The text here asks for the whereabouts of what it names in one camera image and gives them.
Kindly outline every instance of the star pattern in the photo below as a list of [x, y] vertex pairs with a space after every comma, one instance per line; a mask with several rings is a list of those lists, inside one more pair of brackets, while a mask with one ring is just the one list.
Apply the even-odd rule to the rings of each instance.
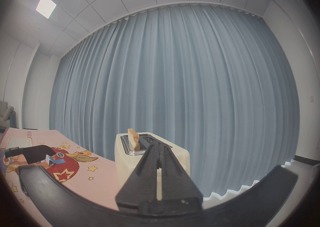
[[91, 155], [92, 154], [92, 152], [89, 150], [82, 151], [81, 153], [82, 153], [82, 155]]
[[69, 172], [68, 169], [65, 169], [62, 173], [53, 173], [54, 177], [60, 182], [69, 180], [73, 174], [74, 172]]
[[96, 168], [94, 165], [93, 166], [88, 166], [88, 171], [94, 172], [96, 169], [98, 169], [98, 168]]
[[59, 146], [57, 148], [62, 150], [62, 149], [69, 149], [69, 147], [70, 147], [70, 145], [61, 145], [61, 146]]
[[14, 186], [14, 184], [12, 184], [11, 189], [13, 190], [13, 192], [18, 192], [17, 186]]

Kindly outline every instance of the bread slice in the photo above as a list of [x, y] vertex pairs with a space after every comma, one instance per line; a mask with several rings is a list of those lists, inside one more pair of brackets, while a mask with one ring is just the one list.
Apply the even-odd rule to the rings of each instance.
[[140, 150], [139, 135], [132, 128], [128, 129], [128, 139], [134, 150]]

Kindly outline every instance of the white floor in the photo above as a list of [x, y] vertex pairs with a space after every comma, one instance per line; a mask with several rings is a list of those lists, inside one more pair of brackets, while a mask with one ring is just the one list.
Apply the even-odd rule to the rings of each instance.
[[[311, 185], [309, 182], [311, 169], [312, 169], [311, 165], [307, 165], [299, 161], [292, 160], [290, 163], [286, 162], [286, 164], [283, 167], [296, 173], [298, 175], [298, 181], [294, 186], [294, 189], [292, 190], [292, 193], [290, 194], [289, 198], [283, 205], [283, 207], [280, 209], [278, 214], [276, 214], [275, 217], [270, 221], [267, 227], [279, 226], [280, 223], [282, 223], [293, 211], [293, 209], [298, 205], [298, 203], [301, 201], [302, 197], [305, 195], [306, 191]], [[315, 168], [313, 170], [312, 176], [315, 175], [315, 172], [318, 169], [319, 168]], [[212, 206], [216, 206], [221, 203], [224, 203], [238, 196], [239, 194], [248, 190], [249, 188], [251, 187], [243, 185], [239, 191], [228, 190], [224, 196], [220, 196], [216, 193], [212, 193], [210, 198], [204, 198], [202, 207], [203, 209], [206, 209], [206, 208], [210, 208]]]

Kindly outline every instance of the pink tablecloth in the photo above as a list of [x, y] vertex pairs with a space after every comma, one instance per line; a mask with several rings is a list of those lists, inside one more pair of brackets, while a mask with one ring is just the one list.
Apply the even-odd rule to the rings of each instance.
[[57, 153], [54, 159], [65, 163], [44, 166], [47, 171], [78, 195], [99, 205], [118, 210], [115, 195], [119, 191], [116, 166], [113, 161], [100, 157], [70, 141], [56, 130], [38, 131], [8, 128], [0, 141], [0, 169], [11, 189], [26, 211], [41, 225], [51, 226], [20, 188], [17, 175], [19, 165], [27, 165], [23, 155], [5, 159], [4, 151], [10, 138], [31, 139], [32, 145], [47, 145]]

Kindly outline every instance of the ceiling light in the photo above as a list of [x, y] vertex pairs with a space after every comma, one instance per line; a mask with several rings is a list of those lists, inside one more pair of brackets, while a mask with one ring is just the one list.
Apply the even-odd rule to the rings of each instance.
[[52, 13], [55, 7], [56, 7], [56, 4], [51, 0], [40, 0], [36, 10], [39, 13], [41, 13], [44, 17], [49, 19], [50, 14]]

